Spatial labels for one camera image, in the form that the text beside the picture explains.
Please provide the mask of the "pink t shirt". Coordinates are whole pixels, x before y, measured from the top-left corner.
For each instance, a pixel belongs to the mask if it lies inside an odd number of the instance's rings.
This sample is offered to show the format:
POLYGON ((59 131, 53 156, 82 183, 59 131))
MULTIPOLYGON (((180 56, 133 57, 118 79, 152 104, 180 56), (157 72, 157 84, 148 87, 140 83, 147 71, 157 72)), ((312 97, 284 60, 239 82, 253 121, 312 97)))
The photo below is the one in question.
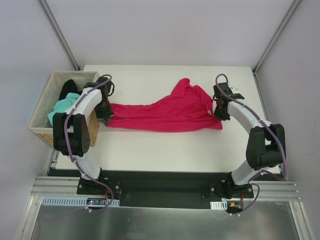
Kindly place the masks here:
POLYGON ((213 99, 198 85, 183 78, 171 94, 148 105, 112 103, 111 128, 161 133, 193 132, 202 129, 222 130, 214 116, 213 99))

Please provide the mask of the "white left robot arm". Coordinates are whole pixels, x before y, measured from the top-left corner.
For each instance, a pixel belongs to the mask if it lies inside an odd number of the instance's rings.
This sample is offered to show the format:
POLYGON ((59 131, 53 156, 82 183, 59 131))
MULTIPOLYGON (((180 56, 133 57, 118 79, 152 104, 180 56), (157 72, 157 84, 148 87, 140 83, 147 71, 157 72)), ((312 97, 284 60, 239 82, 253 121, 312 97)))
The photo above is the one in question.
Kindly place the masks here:
POLYGON ((105 191, 106 183, 100 179, 101 168, 90 156, 91 137, 88 119, 92 112, 104 125, 114 115, 109 97, 114 93, 112 76, 104 74, 95 82, 88 82, 75 103, 62 113, 55 113, 53 123, 53 146, 62 155, 68 156, 80 171, 81 177, 90 180, 88 188, 99 195, 105 191))

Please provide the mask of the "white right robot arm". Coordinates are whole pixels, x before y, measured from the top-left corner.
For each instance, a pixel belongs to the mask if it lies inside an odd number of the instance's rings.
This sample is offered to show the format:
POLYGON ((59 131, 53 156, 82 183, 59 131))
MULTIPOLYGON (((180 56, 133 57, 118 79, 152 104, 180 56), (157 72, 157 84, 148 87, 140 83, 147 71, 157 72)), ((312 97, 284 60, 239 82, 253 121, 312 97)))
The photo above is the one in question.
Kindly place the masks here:
POLYGON ((232 92, 228 83, 217 83, 213 90, 214 116, 222 121, 233 117, 248 133, 245 161, 230 173, 232 181, 225 184, 226 194, 234 198, 242 193, 243 185, 261 173, 269 174, 268 169, 280 164, 287 166, 285 130, 281 124, 260 118, 241 94, 232 92))

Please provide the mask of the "black t shirt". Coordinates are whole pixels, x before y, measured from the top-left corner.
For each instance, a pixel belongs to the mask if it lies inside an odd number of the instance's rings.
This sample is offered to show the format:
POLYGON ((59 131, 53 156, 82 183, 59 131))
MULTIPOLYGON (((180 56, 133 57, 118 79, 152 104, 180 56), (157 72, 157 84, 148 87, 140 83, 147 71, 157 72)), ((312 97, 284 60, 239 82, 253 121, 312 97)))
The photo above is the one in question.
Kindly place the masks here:
POLYGON ((63 100, 67 97, 69 93, 81 95, 82 91, 78 90, 78 87, 73 79, 66 81, 61 89, 59 100, 63 100))

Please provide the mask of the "teal t shirt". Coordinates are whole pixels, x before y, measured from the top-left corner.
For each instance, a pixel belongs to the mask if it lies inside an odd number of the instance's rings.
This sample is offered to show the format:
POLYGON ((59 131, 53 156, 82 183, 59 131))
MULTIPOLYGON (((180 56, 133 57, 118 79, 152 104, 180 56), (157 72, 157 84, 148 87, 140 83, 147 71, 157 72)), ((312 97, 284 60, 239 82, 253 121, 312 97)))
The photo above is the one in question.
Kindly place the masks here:
POLYGON ((78 93, 69 92, 65 98, 58 100, 53 106, 53 110, 47 115, 49 123, 53 126, 53 117, 56 113, 64 113, 68 110, 80 97, 78 93))

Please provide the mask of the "wicker laundry basket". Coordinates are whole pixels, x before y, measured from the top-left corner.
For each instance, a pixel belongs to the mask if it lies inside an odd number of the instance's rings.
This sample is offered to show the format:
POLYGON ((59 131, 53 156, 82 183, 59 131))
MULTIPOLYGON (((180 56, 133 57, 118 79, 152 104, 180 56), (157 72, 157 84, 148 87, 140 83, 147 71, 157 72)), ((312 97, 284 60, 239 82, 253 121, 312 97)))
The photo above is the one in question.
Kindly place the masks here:
POLYGON ((53 146, 53 127, 48 114, 53 111, 68 80, 73 80, 78 90, 82 90, 88 82, 96 82, 99 78, 97 71, 55 71, 51 74, 47 85, 40 97, 35 112, 29 123, 29 130, 42 138, 48 145, 53 146))

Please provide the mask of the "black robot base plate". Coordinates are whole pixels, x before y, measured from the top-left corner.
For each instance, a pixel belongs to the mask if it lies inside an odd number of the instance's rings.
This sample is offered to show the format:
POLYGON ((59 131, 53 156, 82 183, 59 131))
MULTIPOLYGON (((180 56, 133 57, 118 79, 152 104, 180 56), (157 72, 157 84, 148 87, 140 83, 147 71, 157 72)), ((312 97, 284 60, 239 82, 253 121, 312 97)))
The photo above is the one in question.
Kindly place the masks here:
POLYGON ((98 180, 79 179, 78 195, 104 195, 122 207, 209 209, 222 199, 253 199, 253 188, 236 186, 229 173, 103 170, 98 180))

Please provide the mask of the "left aluminium frame post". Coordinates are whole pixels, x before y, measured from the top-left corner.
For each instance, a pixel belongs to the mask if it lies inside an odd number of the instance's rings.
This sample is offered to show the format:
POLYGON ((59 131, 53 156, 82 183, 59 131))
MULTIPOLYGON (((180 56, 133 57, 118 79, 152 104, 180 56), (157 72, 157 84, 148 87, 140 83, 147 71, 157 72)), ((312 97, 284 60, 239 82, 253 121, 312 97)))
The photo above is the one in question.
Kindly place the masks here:
POLYGON ((70 48, 67 39, 65 38, 58 21, 55 18, 55 15, 53 11, 50 8, 50 5, 47 0, 38 0, 39 6, 41 7, 46 19, 49 22, 49 25, 51 26, 51 29, 53 30, 62 50, 64 51, 68 61, 70 62, 71 66, 75 71, 80 71, 81 67, 76 60, 72 49, 70 48))

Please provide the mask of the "aluminium frame post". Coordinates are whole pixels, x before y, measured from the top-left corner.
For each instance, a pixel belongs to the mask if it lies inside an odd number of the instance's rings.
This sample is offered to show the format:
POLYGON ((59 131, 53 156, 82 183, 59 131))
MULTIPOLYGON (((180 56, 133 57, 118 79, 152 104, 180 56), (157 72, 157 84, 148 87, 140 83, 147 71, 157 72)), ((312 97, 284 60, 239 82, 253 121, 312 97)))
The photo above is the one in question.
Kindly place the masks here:
POLYGON ((258 59, 257 63, 255 66, 252 68, 252 74, 254 76, 257 75, 261 67, 263 66, 264 62, 266 61, 267 57, 270 55, 271 51, 273 50, 274 46, 282 36, 282 33, 284 32, 286 26, 289 24, 290 20, 296 13, 297 9, 301 5, 303 0, 293 0, 287 11, 285 12, 284 16, 282 17, 281 21, 279 22, 277 28, 275 29, 272 37, 268 41, 264 51, 262 52, 260 58, 258 59))
POLYGON ((50 5, 47 0, 38 0, 39 6, 41 7, 46 19, 49 22, 49 25, 51 26, 51 29, 53 30, 62 50, 64 51, 68 61, 70 62, 71 66, 75 71, 80 71, 81 67, 76 60, 72 49, 70 48, 67 39, 65 38, 58 21, 55 18, 55 15, 53 11, 50 8, 50 5))

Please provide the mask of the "right aluminium frame post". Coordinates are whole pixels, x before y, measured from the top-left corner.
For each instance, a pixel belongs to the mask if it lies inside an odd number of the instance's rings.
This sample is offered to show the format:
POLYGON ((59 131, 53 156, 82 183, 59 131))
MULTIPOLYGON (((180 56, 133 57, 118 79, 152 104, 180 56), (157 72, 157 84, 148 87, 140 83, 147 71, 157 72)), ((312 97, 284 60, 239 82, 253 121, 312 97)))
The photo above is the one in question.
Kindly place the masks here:
POLYGON ((263 66, 264 62, 266 61, 267 57, 270 55, 271 51, 273 50, 274 46, 282 36, 282 33, 284 32, 286 26, 289 24, 290 20, 296 13, 297 9, 301 5, 303 0, 293 0, 287 11, 285 12, 284 16, 282 17, 281 21, 279 22, 277 28, 275 29, 272 37, 268 41, 264 51, 262 52, 260 58, 258 59, 257 63, 255 66, 252 68, 252 74, 254 76, 257 75, 261 67, 263 66))

